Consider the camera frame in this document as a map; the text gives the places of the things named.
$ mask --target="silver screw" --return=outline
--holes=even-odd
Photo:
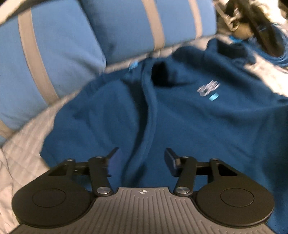
[[[176,188],[176,192],[179,194],[187,194],[190,192],[190,189],[187,187],[180,186]]]
[[[108,194],[110,193],[111,189],[108,187],[100,187],[97,189],[97,193],[99,194]]]

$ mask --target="black strap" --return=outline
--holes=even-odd
[[[264,13],[257,6],[250,5],[249,0],[230,0],[225,13],[232,17],[236,8],[241,12],[242,20],[249,24],[262,50],[271,56],[280,57],[284,48],[278,43],[272,24]]]

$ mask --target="blue cable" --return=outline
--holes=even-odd
[[[251,37],[246,41],[238,40],[233,36],[230,36],[230,39],[234,43],[244,43],[250,49],[254,50],[256,53],[258,53],[260,56],[262,56],[264,59],[266,59],[267,61],[271,62],[274,65],[277,65],[279,67],[288,67],[288,37],[275,25],[273,26],[273,28],[275,30],[276,40],[284,47],[284,53],[280,57],[273,57],[264,52],[261,49],[261,46],[257,43],[255,37]]]

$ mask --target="round black pad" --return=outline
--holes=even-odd
[[[223,202],[234,207],[245,207],[254,201],[253,194],[242,188],[226,189],[220,196]]]
[[[61,227],[77,220],[90,205],[89,192],[66,176],[42,176],[21,188],[12,209],[19,222],[33,227]]]
[[[66,199],[66,194],[60,189],[49,188],[36,192],[32,200],[37,206],[49,208],[60,205]]]
[[[196,204],[210,220],[244,228],[267,221],[274,199],[266,188],[249,178],[223,176],[198,191]]]

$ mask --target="blue fabric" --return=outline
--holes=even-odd
[[[40,4],[32,8],[32,18],[43,63],[60,98],[105,69],[105,57],[78,1]],[[0,120],[18,130],[47,104],[28,69],[17,17],[0,27],[0,41]]]
[[[154,41],[142,0],[80,0],[107,64],[153,51]],[[156,0],[165,46],[195,39],[194,17],[188,0]],[[197,0],[203,36],[216,33],[211,0]]]
[[[273,193],[268,225],[286,234],[288,98],[246,71],[246,63],[255,58],[245,46],[212,39],[206,51],[183,47],[130,71],[104,74],[58,112],[41,156],[55,166],[120,147],[122,163],[109,172],[114,187],[170,189],[177,179],[165,164],[166,147],[199,161],[219,158]],[[220,86],[203,96],[199,88],[211,81]]]

